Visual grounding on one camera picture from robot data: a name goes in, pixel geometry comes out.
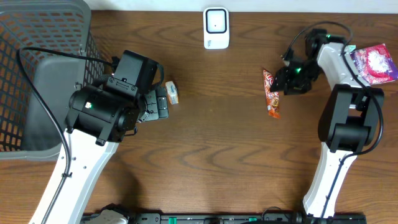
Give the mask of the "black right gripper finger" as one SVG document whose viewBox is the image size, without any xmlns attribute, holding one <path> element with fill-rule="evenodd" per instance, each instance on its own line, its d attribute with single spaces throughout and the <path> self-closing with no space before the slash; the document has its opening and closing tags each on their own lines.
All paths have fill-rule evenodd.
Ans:
<svg viewBox="0 0 398 224">
<path fill-rule="evenodd" d="M 290 76 L 290 67 L 284 66 L 278 71 L 276 71 L 274 75 L 274 80 L 277 82 L 286 82 L 289 79 Z"/>
<path fill-rule="evenodd" d="M 287 91 L 286 81 L 283 78 L 275 77 L 270 87 L 270 92 L 280 91 L 283 91 L 284 93 Z"/>
</svg>

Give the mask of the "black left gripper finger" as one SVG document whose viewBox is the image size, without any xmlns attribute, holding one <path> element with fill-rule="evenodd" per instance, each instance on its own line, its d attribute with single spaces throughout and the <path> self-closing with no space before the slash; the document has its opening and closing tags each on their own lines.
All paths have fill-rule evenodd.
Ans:
<svg viewBox="0 0 398 224">
<path fill-rule="evenodd" d="M 167 102 L 167 92 L 164 87 L 158 87 L 156 89 L 156 98 L 157 98 L 157 108 L 159 119 L 166 119 L 169 117 L 169 109 Z"/>
<path fill-rule="evenodd" d="M 139 98 L 139 109 L 140 113 L 138 116 L 138 122 L 143 123 L 146 121 L 155 121 L 159 118 L 159 110 L 157 106 L 157 97 L 155 90 L 150 91 L 146 95 L 142 95 Z"/>
</svg>

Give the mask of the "orange Top chocolate bar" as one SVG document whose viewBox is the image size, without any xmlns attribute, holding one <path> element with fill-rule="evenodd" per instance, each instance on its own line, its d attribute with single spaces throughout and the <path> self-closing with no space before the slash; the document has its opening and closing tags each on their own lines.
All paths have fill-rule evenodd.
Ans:
<svg viewBox="0 0 398 224">
<path fill-rule="evenodd" d="M 264 79 L 264 91 L 266 94 L 268 114 L 273 118 L 280 118 L 279 94 L 278 92 L 271 92 L 271 86 L 273 84 L 274 78 L 266 69 L 263 70 L 262 74 Z"/>
</svg>

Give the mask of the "small orange white candy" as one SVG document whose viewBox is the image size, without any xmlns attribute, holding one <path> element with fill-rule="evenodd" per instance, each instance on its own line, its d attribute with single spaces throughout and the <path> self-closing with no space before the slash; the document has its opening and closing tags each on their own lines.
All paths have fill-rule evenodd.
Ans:
<svg viewBox="0 0 398 224">
<path fill-rule="evenodd" d="M 179 97 L 177 87 L 175 86 L 173 81 L 168 81 L 165 83 L 165 88 L 167 92 L 167 98 L 171 105 L 179 104 Z"/>
</svg>

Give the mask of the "mint green snack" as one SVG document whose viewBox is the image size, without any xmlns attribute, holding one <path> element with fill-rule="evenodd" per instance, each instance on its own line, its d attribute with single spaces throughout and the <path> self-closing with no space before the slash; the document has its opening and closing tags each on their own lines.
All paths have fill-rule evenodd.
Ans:
<svg viewBox="0 0 398 224">
<path fill-rule="evenodd" d="M 354 50 L 356 50 L 356 46 L 355 46 L 355 45 L 348 45 L 348 46 L 346 46 L 346 48 L 345 48 L 345 51 L 348 52 L 348 53 L 351 53 L 351 52 L 353 52 Z"/>
</svg>

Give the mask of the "red purple snack bag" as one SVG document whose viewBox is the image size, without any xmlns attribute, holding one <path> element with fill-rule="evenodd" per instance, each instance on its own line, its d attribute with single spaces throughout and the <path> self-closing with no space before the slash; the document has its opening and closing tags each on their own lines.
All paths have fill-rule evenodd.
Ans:
<svg viewBox="0 0 398 224">
<path fill-rule="evenodd" d="M 379 44 L 350 53 L 355 67 L 370 85 L 397 80 L 397 67 L 385 44 Z"/>
</svg>

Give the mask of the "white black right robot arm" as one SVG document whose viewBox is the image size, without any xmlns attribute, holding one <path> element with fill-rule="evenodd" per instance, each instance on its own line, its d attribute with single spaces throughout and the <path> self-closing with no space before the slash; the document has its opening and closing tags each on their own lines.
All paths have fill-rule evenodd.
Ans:
<svg viewBox="0 0 398 224">
<path fill-rule="evenodd" d="M 312 184 L 303 198 L 305 218 L 314 223 L 333 220 L 335 202 L 345 176 L 355 159 L 372 151 L 379 143 L 384 120 L 384 92 L 369 86 L 355 73 L 346 51 L 349 41 L 312 29 L 305 35 L 306 60 L 287 49 L 285 66 L 277 71 L 271 92 L 299 95 L 311 90 L 324 73 L 330 97 L 318 123 L 321 156 Z"/>
</svg>

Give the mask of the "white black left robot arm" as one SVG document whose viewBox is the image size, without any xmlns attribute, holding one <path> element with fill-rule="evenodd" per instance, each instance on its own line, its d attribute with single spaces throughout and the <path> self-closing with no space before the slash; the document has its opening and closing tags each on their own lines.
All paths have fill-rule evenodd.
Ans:
<svg viewBox="0 0 398 224">
<path fill-rule="evenodd" d="M 112 75 L 103 75 L 69 99 L 62 147 L 31 223 L 79 223 L 95 184 L 124 136 L 137 123 L 169 116 L 166 91 L 154 82 L 164 67 L 125 50 L 113 58 Z"/>
</svg>

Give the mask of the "grey plastic mesh basket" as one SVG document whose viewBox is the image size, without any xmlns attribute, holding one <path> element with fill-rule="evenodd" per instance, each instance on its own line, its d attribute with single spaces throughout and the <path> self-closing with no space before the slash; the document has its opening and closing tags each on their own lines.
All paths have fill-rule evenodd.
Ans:
<svg viewBox="0 0 398 224">
<path fill-rule="evenodd" d="M 1 159 L 49 161 L 71 95 L 103 73 L 82 0 L 1 2 Z"/>
</svg>

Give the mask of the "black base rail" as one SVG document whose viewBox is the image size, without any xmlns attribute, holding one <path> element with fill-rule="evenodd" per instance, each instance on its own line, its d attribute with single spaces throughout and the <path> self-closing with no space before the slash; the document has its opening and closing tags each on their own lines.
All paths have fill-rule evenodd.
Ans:
<svg viewBox="0 0 398 224">
<path fill-rule="evenodd" d="M 161 215 L 159 213 L 140 213 L 123 215 L 114 210 L 104 210 L 100 214 L 85 215 L 81 223 L 137 223 L 137 224 L 238 224 L 238 223 L 340 223 L 366 224 L 364 215 L 335 215 L 332 218 L 319 220 L 306 217 L 299 212 L 282 213 L 268 211 L 263 215 Z"/>
</svg>

